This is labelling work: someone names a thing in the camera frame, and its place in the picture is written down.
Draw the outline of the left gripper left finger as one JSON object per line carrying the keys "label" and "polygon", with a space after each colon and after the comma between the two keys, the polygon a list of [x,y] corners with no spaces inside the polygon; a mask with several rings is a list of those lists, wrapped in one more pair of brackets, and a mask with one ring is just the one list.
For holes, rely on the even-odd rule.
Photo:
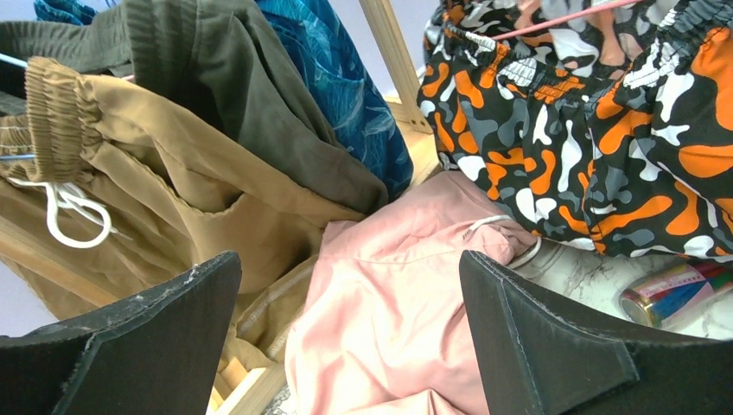
{"label": "left gripper left finger", "polygon": [[168,282],[1,340],[4,414],[203,414],[242,271],[223,252]]}

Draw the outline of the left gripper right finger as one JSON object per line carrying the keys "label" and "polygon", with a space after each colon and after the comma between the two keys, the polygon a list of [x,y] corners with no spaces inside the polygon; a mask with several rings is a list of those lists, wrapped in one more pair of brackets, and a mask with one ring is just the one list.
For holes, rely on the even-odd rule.
{"label": "left gripper right finger", "polygon": [[459,275],[491,413],[731,413],[731,341],[610,316],[481,252]]}

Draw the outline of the orange camouflage shorts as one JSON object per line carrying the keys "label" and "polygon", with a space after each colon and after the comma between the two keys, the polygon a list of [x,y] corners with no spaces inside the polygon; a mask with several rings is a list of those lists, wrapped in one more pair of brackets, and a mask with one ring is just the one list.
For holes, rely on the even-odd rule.
{"label": "orange camouflage shorts", "polygon": [[444,168],[525,230],[610,257],[732,260],[732,4],[443,1],[417,102]]}

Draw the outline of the pink wire hanger taken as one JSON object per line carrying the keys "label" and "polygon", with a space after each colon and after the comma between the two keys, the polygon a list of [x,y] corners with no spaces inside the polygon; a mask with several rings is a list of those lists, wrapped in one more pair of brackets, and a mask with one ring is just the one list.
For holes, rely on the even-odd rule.
{"label": "pink wire hanger taken", "polygon": [[625,7],[630,4],[639,3],[640,1],[641,0],[600,1],[598,4],[593,3],[588,9],[580,10],[578,12],[571,13],[566,16],[558,17],[558,18],[555,18],[555,19],[552,19],[546,22],[533,24],[523,29],[516,29],[514,31],[511,31],[505,34],[497,35],[495,37],[492,37],[492,40],[498,42],[501,40],[505,40],[505,39],[509,39],[509,38],[513,38],[517,36],[527,35],[527,34],[530,34],[530,33],[533,33],[539,30],[558,26],[559,24],[564,23],[564,22],[569,22],[569,21],[572,21],[572,20],[575,20],[581,17],[590,16],[590,15],[600,13],[606,10],[612,10],[612,9]]}

